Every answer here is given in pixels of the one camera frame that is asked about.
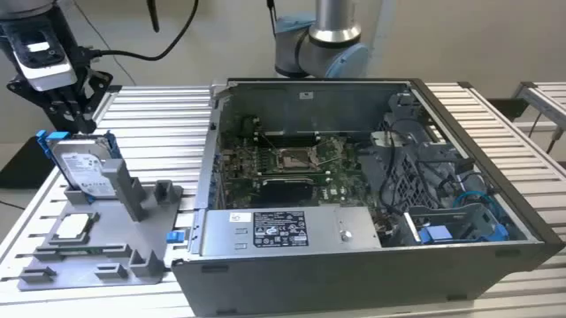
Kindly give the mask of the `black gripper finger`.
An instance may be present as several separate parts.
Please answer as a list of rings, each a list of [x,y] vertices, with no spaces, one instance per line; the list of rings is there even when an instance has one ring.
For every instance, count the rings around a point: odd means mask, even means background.
[[[77,95],[74,122],[81,133],[92,133],[96,129],[93,113],[108,91],[113,76],[106,72],[88,71],[85,85]]]
[[[82,114],[84,96],[73,85],[46,91],[36,91],[21,75],[6,84],[6,89],[42,109],[50,124],[58,131],[81,131],[84,128]]]

